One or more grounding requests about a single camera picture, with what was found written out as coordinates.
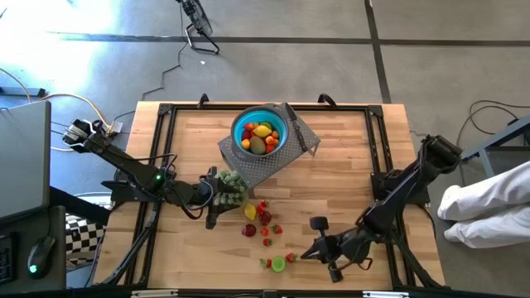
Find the butcher block tabletop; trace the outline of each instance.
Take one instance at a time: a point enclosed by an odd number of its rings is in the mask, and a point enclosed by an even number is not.
[[[128,139],[129,155],[149,156],[160,103],[168,102],[138,103]],[[382,107],[393,165],[396,169],[403,169],[416,159],[405,108],[401,104],[383,104]],[[240,112],[235,109],[177,113],[171,152],[178,154],[175,161],[178,180],[194,184],[211,166],[228,169],[217,143],[230,134],[232,121]],[[252,204],[262,199],[268,201],[271,224],[282,226],[282,234],[271,233],[272,246],[263,246],[260,223],[257,219],[247,219],[243,208],[221,214],[217,226],[207,230],[205,215],[199,220],[191,220],[179,207],[163,204],[149,288],[392,289],[383,244],[372,244],[369,257],[373,259],[373,265],[368,271],[350,266],[343,270],[344,280],[335,284],[330,280],[326,265],[315,260],[288,263],[280,273],[260,267],[261,258],[286,256],[290,252],[301,255],[307,250],[317,237],[316,231],[310,228],[309,218],[326,216],[330,223],[327,233],[339,233],[352,228],[373,199],[369,179],[373,169],[364,114],[342,111],[298,113],[321,139],[316,155],[305,153],[266,179],[254,189],[255,199],[250,200]],[[168,122],[169,117],[165,117],[159,154],[162,154],[166,141]],[[376,141],[378,151],[382,152],[377,127],[374,125]],[[385,171],[384,162],[380,161],[380,164],[381,170]],[[139,203],[126,203],[111,213],[94,282],[109,276],[131,247],[138,206]],[[146,220],[151,210],[151,207],[147,209]],[[444,284],[430,219],[417,206],[407,206],[403,217],[410,249],[434,280]],[[251,238],[241,234],[241,228],[249,223],[258,228]],[[144,254],[145,244],[138,254],[134,281],[142,271]],[[396,253],[396,258],[404,281],[402,257]]]

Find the computer mouse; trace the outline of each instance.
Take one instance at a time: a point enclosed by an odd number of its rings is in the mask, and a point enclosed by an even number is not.
[[[50,252],[55,244],[55,239],[46,236],[35,242],[27,258],[27,275],[39,279],[46,275],[50,269]]]

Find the black metal frame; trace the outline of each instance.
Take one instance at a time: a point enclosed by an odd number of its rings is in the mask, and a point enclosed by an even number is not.
[[[166,135],[166,144],[164,146],[163,154],[170,153],[172,135],[176,125],[176,114],[179,110],[239,110],[251,108],[258,106],[258,103],[216,103],[216,104],[205,104],[209,102],[206,94],[202,95],[202,98],[199,104],[196,103],[161,103],[158,109],[157,115],[157,124],[155,125],[155,131],[153,133],[152,147],[150,156],[155,156],[157,154],[157,149],[160,143],[161,137],[161,127],[164,117],[170,115],[169,125]],[[386,127],[384,123],[383,109],[381,105],[337,105],[331,97],[327,94],[321,94],[318,98],[318,103],[328,103],[328,105],[314,105],[314,104],[294,104],[292,107],[296,111],[347,111],[347,112],[362,112],[365,116],[366,128],[368,132],[369,139],[369,148],[372,157],[372,166],[374,173],[383,173],[381,172],[381,167],[379,165],[379,154],[378,147],[375,141],[375,134],[373,128],[373,118],[377,120],[377,126],[381,137],[381,143],[383,147],[383,159],[386,166],[386,171],[390,171],[393,168],[392,156],[390,154],[390,146],[388,144],[388,136],[386,132]],[[167,163],[168,159],[165,158],[162,161],[162,164]],[[143,222],[146,215],[147,203],[140,203],[140,208],[138,210],[137,222],[134,229],[134,234],[132,241],[134,242],[143,229]],[[397,223],[397,235],[400,235],[404,242],[407,243],[407,236],[405,235],[404,222],[402,219],[402,214],[399,214],[396,220]],[[155,225],[154,232],[150,235],[150,238],[147,241],[147,250],[144,257],[144,263],[142,268],[142,275],[140,276],[139,283],[147,286],[147,281],[149,278],[149,270],[151,268],[153,247],[156,238],[156,226],[157,220],[153,223]],[[397,286],[402,286],[403,284],[400,281],[398,275],[398,265],[396,262],[395,251],[392,244],[387,244],[387,256],[388,256],[388,266],[390,270],[390,277],[392,281],[393,288]],[[133,276],[135,271],[136,260],[131,263],[129,266],[126,275],[125,275],[125,285],[130,285],[133,283]],[[412,272],[412,269],[405,263],[405,271],[407,273],[407,285],[415,286],[415,278]]]

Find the checkered cloth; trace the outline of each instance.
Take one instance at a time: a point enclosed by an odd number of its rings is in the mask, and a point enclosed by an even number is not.
[[[99,240],[105,234],[107,227],[93,223],[74,215],[66,216],[66,256],[74,252],[92,252],[96,250]],[[71,258],[75,265],[80,265],[93,258]]]

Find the computer monitor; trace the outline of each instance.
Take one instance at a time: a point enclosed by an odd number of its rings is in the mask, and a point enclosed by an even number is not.
[[[0,222],[49,204],[50,119],[47,101],[0,110]]]

